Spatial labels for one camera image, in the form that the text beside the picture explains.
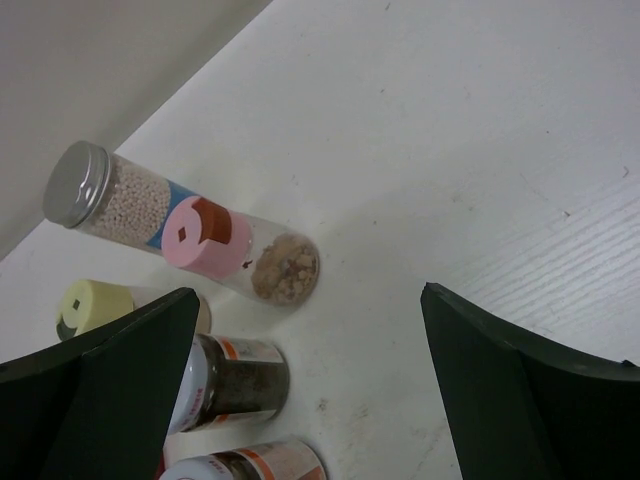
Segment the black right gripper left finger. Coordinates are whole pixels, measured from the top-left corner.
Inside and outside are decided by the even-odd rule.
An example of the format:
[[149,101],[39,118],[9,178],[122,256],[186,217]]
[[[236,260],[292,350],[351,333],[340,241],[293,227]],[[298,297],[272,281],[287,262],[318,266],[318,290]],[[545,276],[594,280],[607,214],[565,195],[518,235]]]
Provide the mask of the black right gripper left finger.
[[182,287],[2,364],[2,478],[153,478],[199,307]]

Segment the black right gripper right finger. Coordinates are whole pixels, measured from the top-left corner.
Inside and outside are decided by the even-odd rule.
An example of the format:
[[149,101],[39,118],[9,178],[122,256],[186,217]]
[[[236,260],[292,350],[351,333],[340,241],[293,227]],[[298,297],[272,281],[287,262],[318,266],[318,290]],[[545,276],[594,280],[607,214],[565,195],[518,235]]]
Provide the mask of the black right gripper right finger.
[[465,479],[636,479],[639,367],[425,285],[426,337]]

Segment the yellow-lid spice bottle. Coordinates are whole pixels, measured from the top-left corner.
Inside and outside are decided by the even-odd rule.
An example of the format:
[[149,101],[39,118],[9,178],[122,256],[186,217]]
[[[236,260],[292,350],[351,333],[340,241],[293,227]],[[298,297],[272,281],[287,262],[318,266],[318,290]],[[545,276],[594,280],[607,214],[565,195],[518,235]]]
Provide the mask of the yellow-lid spice bottle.
[[80,279],[65,291],[55,316],[60,342],[100,328],[166,295],[155,287],[127,286]]

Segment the white-lid dark spice jar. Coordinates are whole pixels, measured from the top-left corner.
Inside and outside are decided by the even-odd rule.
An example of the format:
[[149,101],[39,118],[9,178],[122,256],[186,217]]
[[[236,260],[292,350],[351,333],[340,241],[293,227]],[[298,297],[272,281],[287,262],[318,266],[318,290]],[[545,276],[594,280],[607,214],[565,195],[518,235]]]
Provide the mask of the white-lid dark spice jar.
[[290,374],[272,343],[197,334],[169,422],[169,435],[262,422],[286,403]]

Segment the white-lid orange spice jar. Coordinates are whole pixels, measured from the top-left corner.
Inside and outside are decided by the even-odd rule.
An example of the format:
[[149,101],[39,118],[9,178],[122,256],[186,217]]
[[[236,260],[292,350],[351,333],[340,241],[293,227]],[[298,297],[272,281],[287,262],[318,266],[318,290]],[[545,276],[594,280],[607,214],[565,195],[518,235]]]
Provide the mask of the white-lid orange spice jar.
[[327,480],[323,462],[297,437],[180,460],[160,480]]

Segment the silver-lid white peppercorn bottle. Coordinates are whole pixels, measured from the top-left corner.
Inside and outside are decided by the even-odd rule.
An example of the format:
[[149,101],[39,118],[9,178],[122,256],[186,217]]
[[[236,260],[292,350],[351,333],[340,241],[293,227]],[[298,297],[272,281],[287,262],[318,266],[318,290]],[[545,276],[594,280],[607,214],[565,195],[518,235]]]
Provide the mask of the silver-lid white peppercorn bottle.
[[78,141],[47,182],[43,212],[67,229],[159,255],[167,217],[194,193],[103,147]]

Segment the pink-lid spice bottle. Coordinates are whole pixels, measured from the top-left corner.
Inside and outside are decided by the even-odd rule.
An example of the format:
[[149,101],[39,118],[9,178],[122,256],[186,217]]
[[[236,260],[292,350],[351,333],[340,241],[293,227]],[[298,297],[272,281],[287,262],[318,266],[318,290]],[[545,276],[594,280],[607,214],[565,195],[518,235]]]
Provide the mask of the pink-lid spice bottle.
[[274,306],[304,303],[320,273],[318,248],[307,236],[201,196],[170,212],[161,251],[173,267]]

